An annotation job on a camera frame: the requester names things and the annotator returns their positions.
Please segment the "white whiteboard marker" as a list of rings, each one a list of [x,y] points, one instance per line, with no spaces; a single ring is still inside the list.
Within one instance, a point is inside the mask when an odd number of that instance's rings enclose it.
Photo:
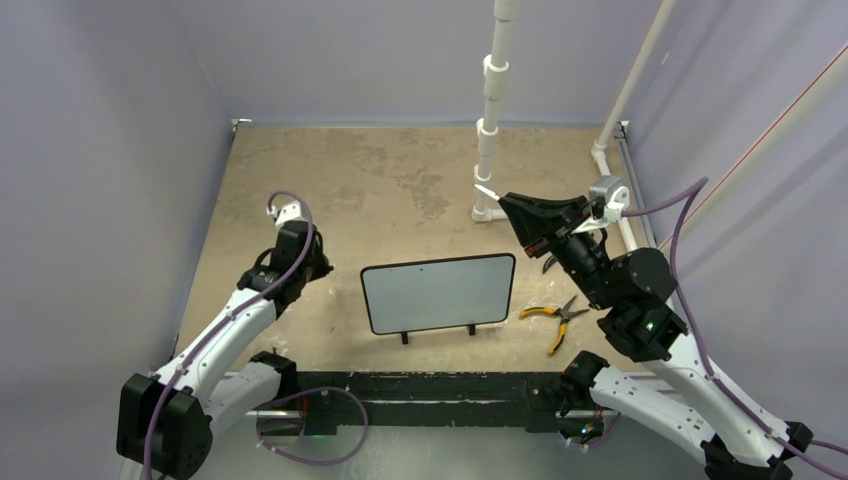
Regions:
[[[500,199],[501,199],[501,197],[495,191],[489,189],[488,187],[486,187],[484,185],[475,184],[474,187],[481,195],[483,195],[483,196],[485,196],[485,197],[487,197],[487,198],[489,198],[489,199],[491,199],[495,202],[499,202]]]

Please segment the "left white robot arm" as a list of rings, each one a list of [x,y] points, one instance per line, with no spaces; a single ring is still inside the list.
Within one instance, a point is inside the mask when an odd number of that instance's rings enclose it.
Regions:
[[[218,420],[208,412],[214,390],[246,347],[297,301],[305,286],[333,267],[309,220],[288,220],[273,247],[238,280],[220,313],[182,352],[151,374],[134,374],[119,396],[117,453],[140,476],[189,479],[208,456]]]

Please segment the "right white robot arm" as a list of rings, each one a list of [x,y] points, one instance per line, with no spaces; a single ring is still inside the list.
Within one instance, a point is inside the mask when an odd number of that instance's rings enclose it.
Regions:
[[[624,414],[699,460],[711,479],[789,479],[813,433],[764,409],[717,367],[695,323],[670,307],[679,293],[672,262],[652,247],[611,257],[596,232],[631,215],[626,193],[565,200],[507,193],[498,204],[531,258],[551,255],[602,312],[598,325],[621,355],[673,389],[638,386],[589,351],[561,376],[563,407],[590,402]]]

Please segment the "small black-framed whiteboard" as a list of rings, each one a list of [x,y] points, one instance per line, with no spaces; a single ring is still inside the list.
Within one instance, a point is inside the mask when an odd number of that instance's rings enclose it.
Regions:
[[[509,317],[516,257],[508,252],[373,265],[359,278],[370,330],[409,335],[481,325]]]

